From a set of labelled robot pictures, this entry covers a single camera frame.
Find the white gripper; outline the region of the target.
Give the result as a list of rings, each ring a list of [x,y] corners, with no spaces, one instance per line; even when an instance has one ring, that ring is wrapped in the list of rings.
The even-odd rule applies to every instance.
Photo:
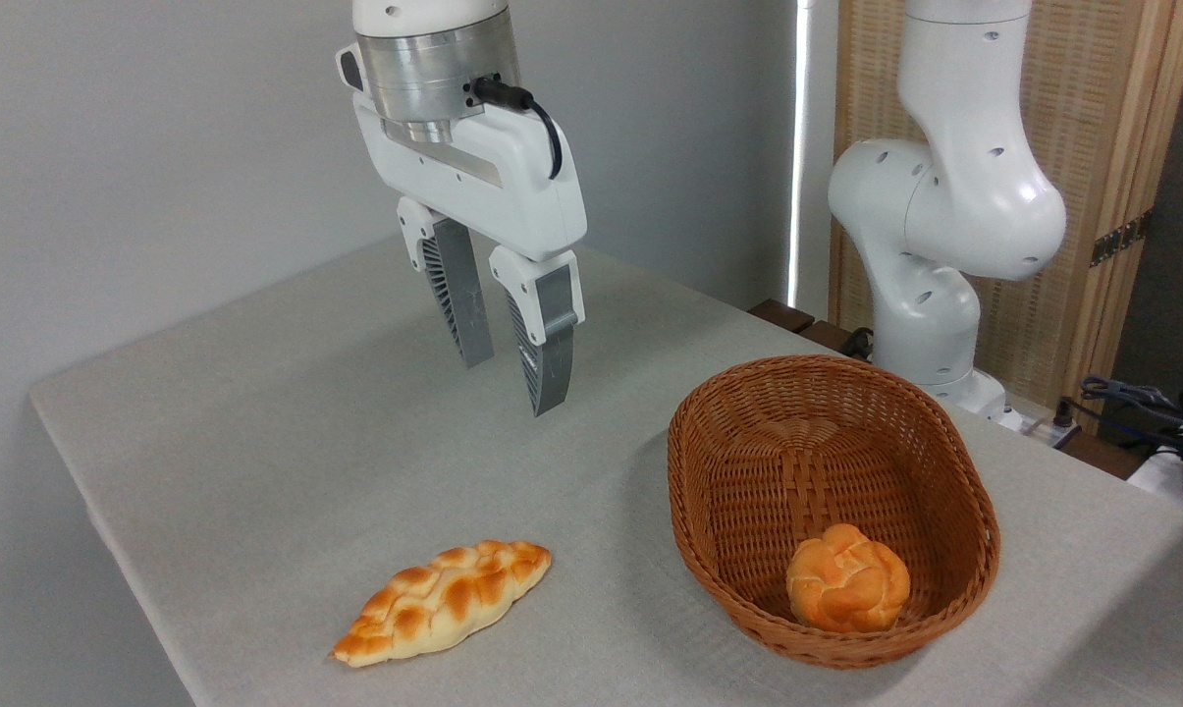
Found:
[[[534,415],[560,406],[571,381],[574,327],[586,322],[578,262],[565,249],[587,232],[563,130],[532,112],[487,106],[453,122],[450,143],[416,142],[379,116],[363,86],[358,46],[341,48],[337,61],[341,80],[353,87],[371,164],[403,195],[397,218],[408,260],[428,278],[465,367],[494,354],[471,245],[474,231],[500,245],[489,264],[509,294]]]

